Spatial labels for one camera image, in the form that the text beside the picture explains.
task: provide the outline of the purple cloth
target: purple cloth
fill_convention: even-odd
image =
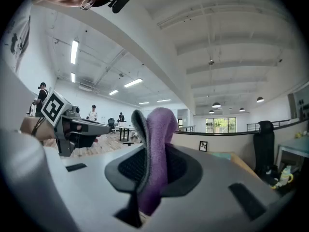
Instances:
[[[160,193],[168,184],[168,170],[165,144],[170,143],[177,129],[177,120],[167,108],[156,108],[147,117],[149,145],[147,146],[149,177],[142,192],[138,195],[140,210],[151,215],[160,204]]]

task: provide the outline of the office chair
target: office chair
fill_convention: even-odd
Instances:
[[[110,118],[108,120],[108,126],[110,127],[110,134],[112,133],[116,134],[116,132],[113,131],[113,129],[115,129],[115,120],[113,118]]]
[[[260,121],[259,132],[253,136],[255,151],[255,173],[270,185],[276,184],[275,178],[280,178],[277,166],[274,164],[274,126],[270,121]],[[285,165],[294,165],[294,161],[282,160]]]

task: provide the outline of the framed photo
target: framed photo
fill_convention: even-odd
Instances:
[[[208,142],[206,141],[199,141],[199,150],[200,151],[207,151],[207,144]]]

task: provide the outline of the ceiling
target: ceiling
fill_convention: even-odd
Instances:
[[[77,87],[82,84],[99,95],[138,106],[163,99],[181,102],[143,63],[102,33],[51,9],[36,7],[36,16],[43,19],[42,40],[48,44],[58,79],[71,82],[75,73]],[[73,40],[80,43],[75,65],[70,62]],[[124,87],[138,78],[143,82]],[[115,89],[119,92],[109,96]]]
[[[291,63],[297,65],[299,39],[277,0],[138,1],[174,43],[196,106],[205,108],[197,111],[214,102],[230,113],[250,110],[253,97],[269,101],[300,81],[282,83],[296,75]]]

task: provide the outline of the floor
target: floor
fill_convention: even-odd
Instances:
[[[104,154],[106,152],[128,147],[128,145],[124,145],[123,142],[119,141],[119,132],[116,132],[116,134],[101,135],[97,139],[98,142],[93,143],[92,146],[89,148],[75,149],[70,157],[84,157],[84,156]],[[129,138],[129,140],[131,142],[134,142],[135,144],[140,143],[140,139],[137,138],[133,139]],[[49,139],[44,141],[44,146],[53,147],[58,150],[58,146],[56,144],[55,139]]]

